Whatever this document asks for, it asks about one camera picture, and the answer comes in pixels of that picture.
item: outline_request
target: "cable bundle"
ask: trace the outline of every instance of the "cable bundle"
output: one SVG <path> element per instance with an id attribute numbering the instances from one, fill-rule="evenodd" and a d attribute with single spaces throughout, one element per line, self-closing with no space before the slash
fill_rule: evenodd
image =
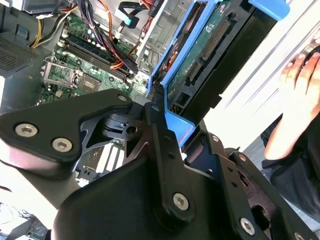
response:
<path id="1" fill-rule="evenodd" d="M 43 38 L 41 38 L 41 35 L 43 32 L 43 20 L 38 19 L 38 34 L 37 34 L 36 39 L 29 45 L 29 47 L 35 49 L 35 48 L 39 47 L 40 45 L 45 44 L 45 43 L 49 42 L 51 39 L 53 39 L 55 34 L 58 32 L 60 26 L 65 21 L 65 19 L 77 8 L 78 7 L 75 6 L 70 9 L 67 9 L 66 14 L 58 16 L 51 32 L 49 34 L 47 34 L 46 36 L 44 36 Z"/>
<path id="2" fill-rule="evenodd" d="M 110 21 L 110 15 L 109 15 L 109 26 L 111 25 L 111 27 L 109 27 L 109 36 L 107 36 L 105 32 L 102 29 L 100 29 L 98 24 L 94 21 L 94 17 L 93 17 L 94 11 L 93 11 L 92 4 L 88 0 L 76 0 L 76 2 L 79 8 L 79 11 L 81 13 L 83 22 L 87 24 L 92 30 L 92 33 L 96 38 L 96 42 L 101 46 L 105 47 L 106 49 L 108 49 L 111 53 L 113 53 L 132 72 L 134 72 L 135 74 L 138 73 L 138 67 L 135 63 L 135 60 L 131 58 L 129 54 L 119 49 L 113 41 L 112 22 Z"/>

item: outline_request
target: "motherboard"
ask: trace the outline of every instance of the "motherboard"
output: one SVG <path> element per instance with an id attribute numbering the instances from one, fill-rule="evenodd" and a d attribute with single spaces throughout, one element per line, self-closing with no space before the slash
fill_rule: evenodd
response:
<path id="1" fill-rule="evenodd" d="M 127 53 L 133 48 L 121 41 L 117 45 Z M 75 15 L 68 17 L 53 55 L 45 61 L 41 72 L 44 85 L 37 104 L 106 89 L 119 89 L 132 99 L 147 93 L 145 77 L 134 75 L 125 67 L 110 68 L 116 58 L 95 42 L 89 27 Z"/>

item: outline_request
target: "ventilation grille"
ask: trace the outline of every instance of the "ventilation grille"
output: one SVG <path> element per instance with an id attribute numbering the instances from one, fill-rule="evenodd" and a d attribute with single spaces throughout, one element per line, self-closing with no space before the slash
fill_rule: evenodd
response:
<path id="1" fill-rule="evenodd" d="M 11 71 L 36 58 L 37 55 L 27 49 L 0 37 L 0 68 Z"/>

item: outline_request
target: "expansion slot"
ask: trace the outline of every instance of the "expansion slot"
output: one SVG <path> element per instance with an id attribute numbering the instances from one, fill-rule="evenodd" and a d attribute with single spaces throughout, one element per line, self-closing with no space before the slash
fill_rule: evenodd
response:
<path id="1" fill-rule="evenodd" d="M 66 50 L 79 57 L 80 59 L 83 59 L 84 61 L 97 66 L 98 68 L 102 69 L 103 71 L 106 71 L 107 73 L 110 73 L 114 75 L 115 77 L 126 80 L 128 72 L 123 69 L 117 69 L 112 70 L 110 69 L 110 62 L 104 58 L 102 58 L 99 55 L 94 55 L 94 53 L 89 52 L 85 48 L 80 47 L 79 45 L 74 44 L 73 42 L 69 41 L 69 38 L 66 39 L 68 43 L 66 45 Z"/>

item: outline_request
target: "yellow wire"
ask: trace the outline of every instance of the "yellow wire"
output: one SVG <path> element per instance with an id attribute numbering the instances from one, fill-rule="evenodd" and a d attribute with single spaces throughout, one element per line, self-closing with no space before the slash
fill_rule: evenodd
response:
<path id="1" fill-rule="evenodd" d="M 40 19 L 38 19 L 38 34 L 36 36 L 35 42 L 32 45 L 33 48 L 35 48 L 36 45 L 38 45 L 40 38 L 41 38 L 41 29 L 42 29 L 42 22 Z"/>

